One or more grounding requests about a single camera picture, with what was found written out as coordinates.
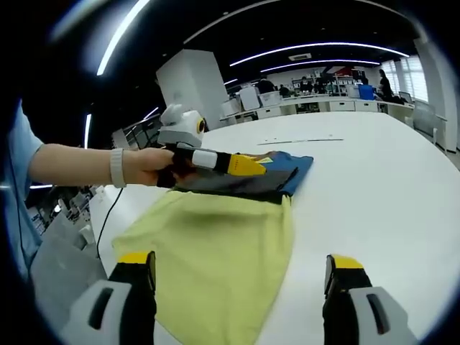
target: white round table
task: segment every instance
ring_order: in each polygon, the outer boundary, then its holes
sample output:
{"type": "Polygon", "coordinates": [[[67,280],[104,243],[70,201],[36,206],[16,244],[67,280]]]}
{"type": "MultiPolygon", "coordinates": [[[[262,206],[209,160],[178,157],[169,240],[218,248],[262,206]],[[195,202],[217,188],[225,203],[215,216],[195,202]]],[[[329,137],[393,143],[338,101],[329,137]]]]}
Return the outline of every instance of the white round table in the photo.
{"type": "MultiPolygon", "coordinates": [[[[460,278],[460,172],[428,140],[381,113],[281,116],[206,133],[203,147],[260,154],[309,155],[314,163],[293,200],[295,241],[280,293],[258,344],[322,344],[326,255],[360,261],[408,312],[423,338],[453,301],[460,278]],[[343,139],[312,141],[308,139],[343,139]],[[265,142],[299,141],[284,144],[265,142]]],[[[110,273],[111,240],[165,190],[130,185],[101,240],[110,273]]],[[[96,238],[118,190],[90,202],[96,238]]],[[[155,325],[156,344],[178,344],[155,325]]]]}

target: black cable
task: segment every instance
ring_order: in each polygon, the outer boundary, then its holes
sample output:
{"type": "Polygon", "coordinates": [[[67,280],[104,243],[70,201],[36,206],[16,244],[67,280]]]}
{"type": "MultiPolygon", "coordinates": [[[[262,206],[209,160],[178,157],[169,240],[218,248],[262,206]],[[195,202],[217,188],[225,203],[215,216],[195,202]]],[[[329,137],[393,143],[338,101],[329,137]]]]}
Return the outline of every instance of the black cable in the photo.
{"type": "Polygon", "coordinates": [[[123,189],[124,188],[120,189],[120,193],[118,193],[118,196],[116,197],[114,203],[112,204],[112,206],[110,206],[109,212],[107,212],[107,216],[103,221],[101,232],[99,233],[98,241],[96,243],[96,251],[98,252],[98,259],[101,258],[101,255],[99,254],[99,242],[101,241],[102,231],[104,231],[104,227],[106,225],[107,219],[109,218],[109,214],[112,211],[112,209],[114,208],[114,206],[115,206],[116,202],[118,201],[118,199],[120,199],[120,195],[121,195],[121,192],[123,191],[123,189]]]}

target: computer monitor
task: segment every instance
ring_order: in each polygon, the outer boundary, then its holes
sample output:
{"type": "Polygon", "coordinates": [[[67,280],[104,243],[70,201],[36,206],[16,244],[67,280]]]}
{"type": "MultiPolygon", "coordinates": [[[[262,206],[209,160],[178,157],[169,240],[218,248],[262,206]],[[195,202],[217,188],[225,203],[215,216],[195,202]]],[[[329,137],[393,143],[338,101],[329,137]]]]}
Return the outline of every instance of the computer monitor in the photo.
{"type": "Polygon", "coordinates": [[[400,98],[402,98],[406,103],[413,103],[412,97],[410,96],[410,93],[408,92],[402,92],[400,91],[400,98]]]}

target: window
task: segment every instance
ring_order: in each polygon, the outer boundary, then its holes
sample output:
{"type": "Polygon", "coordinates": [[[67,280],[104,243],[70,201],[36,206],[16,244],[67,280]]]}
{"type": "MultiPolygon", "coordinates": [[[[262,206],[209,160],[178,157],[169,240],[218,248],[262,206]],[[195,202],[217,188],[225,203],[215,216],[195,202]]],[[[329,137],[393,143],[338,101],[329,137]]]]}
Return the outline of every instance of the window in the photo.
{"type": "Polygon", "coordinates": [[[395,61],[383,63],[382,69],[390,82],[391,91],[397,95],[400,92],[400,81],[397,78],[395,61]]]}
{"type": "Polygon", "coordinates": [[[420,58],[415,55],[401,59],[402,74],[404,75],[405,87],[413,98],[428,102],[425,74],[423,74],[420,58]]]}

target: hand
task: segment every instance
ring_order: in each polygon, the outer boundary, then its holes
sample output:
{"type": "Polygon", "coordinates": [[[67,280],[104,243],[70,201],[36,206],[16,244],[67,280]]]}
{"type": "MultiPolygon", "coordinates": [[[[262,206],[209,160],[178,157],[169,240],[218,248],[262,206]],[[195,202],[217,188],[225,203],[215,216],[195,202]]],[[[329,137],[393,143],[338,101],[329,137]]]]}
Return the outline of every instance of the hand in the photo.
{"type": "Polygon", "coordinates": [[[123,151],[123,176],[126,184],[157,185],[158,170],[173,163],[174,152],[167,149],[123,151]]]}

